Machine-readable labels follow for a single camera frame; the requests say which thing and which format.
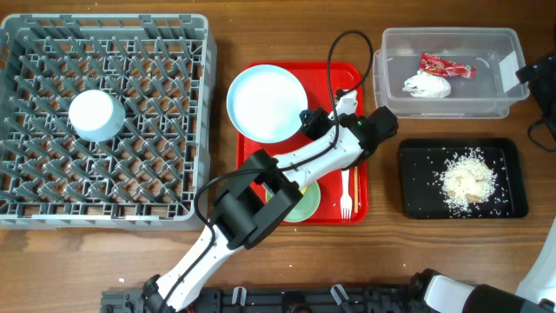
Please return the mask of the white tissue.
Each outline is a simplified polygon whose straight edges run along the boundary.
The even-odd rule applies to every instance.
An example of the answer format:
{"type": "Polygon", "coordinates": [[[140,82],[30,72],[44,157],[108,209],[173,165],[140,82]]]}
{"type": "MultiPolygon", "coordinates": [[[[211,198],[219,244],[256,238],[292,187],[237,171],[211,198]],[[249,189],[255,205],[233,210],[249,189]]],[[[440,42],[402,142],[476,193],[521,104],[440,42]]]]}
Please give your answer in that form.
{"type": "Polygon", "coordinates": [[[402,90],[408,92],[411,97],[444,98],[451,94],[451,85],[444,77],[419,70],[404,82],[402,90]]]}

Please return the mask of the red snack wrapper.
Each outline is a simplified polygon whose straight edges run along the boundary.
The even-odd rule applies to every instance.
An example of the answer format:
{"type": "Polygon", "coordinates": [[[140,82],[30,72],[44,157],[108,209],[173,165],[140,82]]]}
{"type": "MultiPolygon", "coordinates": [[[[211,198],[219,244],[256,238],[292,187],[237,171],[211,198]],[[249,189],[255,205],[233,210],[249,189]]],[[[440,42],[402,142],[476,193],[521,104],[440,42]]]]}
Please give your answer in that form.
{"type": "Polygon", "coordinates": [[[439,77],[464,77],[471,80],[475,78],[477,71],[472,65],[456,63],[427,53],[420,57],[420,70],[439,77]]]}

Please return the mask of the pile of rice waste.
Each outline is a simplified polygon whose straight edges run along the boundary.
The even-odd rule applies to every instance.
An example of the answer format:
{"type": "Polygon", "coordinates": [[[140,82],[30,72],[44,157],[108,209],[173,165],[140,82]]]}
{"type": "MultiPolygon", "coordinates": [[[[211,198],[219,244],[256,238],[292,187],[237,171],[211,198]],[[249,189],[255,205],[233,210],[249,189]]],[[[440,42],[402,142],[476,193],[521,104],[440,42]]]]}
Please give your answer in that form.
{"type": "Polygon", "coordinates": [[[502,216],[510,203],[506,164],[502,157],[487,158],[487,151],[466,147],[450,152],[430,187],[440,189],[441,207],[450,218],[502,216]]]}

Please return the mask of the light blue plate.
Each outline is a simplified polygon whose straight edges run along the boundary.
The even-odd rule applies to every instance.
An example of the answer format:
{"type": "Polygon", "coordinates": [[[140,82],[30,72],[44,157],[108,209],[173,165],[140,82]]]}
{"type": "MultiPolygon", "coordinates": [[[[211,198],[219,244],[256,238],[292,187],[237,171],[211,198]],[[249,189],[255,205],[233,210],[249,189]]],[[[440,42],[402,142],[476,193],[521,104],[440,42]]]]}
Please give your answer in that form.
{"type": "Polygon", "coordinates": [[[226,105],[231,123],[245,137],[258,143],[279,143],[298,132],[308,96],[290,71],[262,64],[234,79],[226,105]]]}

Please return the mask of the light blue bowl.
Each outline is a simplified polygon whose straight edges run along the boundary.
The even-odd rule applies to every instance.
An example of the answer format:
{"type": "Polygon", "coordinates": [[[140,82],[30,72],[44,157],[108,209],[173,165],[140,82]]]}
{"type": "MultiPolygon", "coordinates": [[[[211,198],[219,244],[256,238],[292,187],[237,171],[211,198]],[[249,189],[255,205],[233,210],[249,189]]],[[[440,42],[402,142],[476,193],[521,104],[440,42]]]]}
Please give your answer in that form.
{"type": "Polygon", "coordinates": [[[69,121],[76,134],[90,142],[103,142],[115,137],[125,119],[123,104],[101,90],[86,90],[69,106],[69,121]]]}

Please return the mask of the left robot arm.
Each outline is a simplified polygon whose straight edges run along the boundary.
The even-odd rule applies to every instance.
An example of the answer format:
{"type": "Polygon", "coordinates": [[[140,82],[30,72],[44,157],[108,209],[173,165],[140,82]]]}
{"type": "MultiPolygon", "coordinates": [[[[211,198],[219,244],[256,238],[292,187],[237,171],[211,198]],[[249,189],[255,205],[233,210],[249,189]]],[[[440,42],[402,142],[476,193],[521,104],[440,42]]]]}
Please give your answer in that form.
{"type": "Polygon", "coordinates": [[[347,170],[375,153],[399,128],[397,117],[382,107],[369,117],[334,113],[318,139],[288,154],[270,156],[260,149],[240,169],[204,184],[203,194],[219,182],[214,210],[200,218],[201,236],[167,274],[142,286],[151,312],[188,308],[203,285],[234,253],[254,248],[269,236],[302,199],[302,189],[325,175],[347,170]]]}

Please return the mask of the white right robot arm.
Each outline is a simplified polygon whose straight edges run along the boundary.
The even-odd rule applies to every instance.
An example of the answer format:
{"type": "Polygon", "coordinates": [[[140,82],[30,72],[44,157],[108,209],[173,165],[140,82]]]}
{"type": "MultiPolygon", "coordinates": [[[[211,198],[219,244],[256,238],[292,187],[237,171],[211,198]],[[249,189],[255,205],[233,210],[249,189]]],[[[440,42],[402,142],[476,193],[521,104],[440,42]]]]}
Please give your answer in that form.
{"type": "MultiPolygon", "coordinates": [[[[543,111],[540,123],[555,125],[555,56],[541,58],[516,71],[543,111]]],[[[487,284],[468,285],[434,270],[417,273],[407,287],[407,300],[421,300],[444,313],[555,313],[555,228],[515,293],[487,284]]]]}

